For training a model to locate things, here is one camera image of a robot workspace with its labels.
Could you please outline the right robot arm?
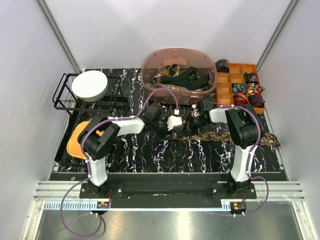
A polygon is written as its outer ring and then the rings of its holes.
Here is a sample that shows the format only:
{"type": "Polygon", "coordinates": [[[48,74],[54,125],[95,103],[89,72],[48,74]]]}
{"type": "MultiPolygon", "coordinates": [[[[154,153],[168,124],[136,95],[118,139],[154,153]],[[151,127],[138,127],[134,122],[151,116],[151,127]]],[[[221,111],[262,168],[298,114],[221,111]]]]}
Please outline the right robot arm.
{"type": "Polygon", "coordinates": [[[186,121],[186,129],[196,134],[198,130],[211,123],[224,123],[228,126],[230,138],[235,145],[233,166],[223,192],[232,198],[243,196],[251,186],[251,164],[253,156],[265,135],[265,128],[253,106],[213,106],[208,99],[201,100],[186,121]]]}

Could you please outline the brown floral patterned tie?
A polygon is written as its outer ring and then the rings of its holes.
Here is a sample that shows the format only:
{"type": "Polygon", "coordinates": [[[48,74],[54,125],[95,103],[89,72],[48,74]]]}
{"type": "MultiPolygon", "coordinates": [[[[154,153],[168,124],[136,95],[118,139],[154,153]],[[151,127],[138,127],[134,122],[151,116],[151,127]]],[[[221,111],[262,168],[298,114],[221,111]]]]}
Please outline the brown floral patterned tie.
{"type": "MultiPolygon", "coordinates": [[[[221,142],[221,143],[231,143],[232,138],[229,131],[205,131],[200,132],[199,134],[178,136],[174,133],[171,136],[166,138],[167,140],[186,140],[186,141],[206,141],[206,142],[221,142]]],[[[278,137],[272,133],[265,133],[265,135],[260,139],[259,145],[281,148],[281,144],[278,140],[278,137]]]]}

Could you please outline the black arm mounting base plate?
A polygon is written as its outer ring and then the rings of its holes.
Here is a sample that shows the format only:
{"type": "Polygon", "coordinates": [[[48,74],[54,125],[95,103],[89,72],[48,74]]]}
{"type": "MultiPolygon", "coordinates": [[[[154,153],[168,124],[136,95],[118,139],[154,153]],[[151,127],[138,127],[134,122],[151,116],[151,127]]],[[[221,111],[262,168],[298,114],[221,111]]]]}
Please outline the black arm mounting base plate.
{"type": "Polygon", "coordinates": [[[100,187],[92,183],[83,183],[80,187],[80,198],[121,199],[132,195],[172,196],[199,195],[214,199],[257,198],[256,189],[242,183],[242,189],[229,194],[228,184],[231,177],[228,173],[109,173],[107,181],[100,187]]]}

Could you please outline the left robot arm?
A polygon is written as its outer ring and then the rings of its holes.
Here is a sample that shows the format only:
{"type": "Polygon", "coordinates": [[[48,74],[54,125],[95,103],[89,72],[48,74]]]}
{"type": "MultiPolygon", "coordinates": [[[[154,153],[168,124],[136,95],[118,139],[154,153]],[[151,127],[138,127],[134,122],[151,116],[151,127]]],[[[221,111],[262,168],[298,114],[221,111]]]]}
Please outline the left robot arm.
{"type": "Polygon", "coordinates": [[[91,192],[97,198],[103,198],[108,193],[107,155],[118,137],[149,131],[165,136],[170,132],[169,118],[165,117],[163,110],[162,106],[153,103],[137,115],[110,117],[98,113],[91,119],[77,138],[88,167],[87,193],[91,192]]]}

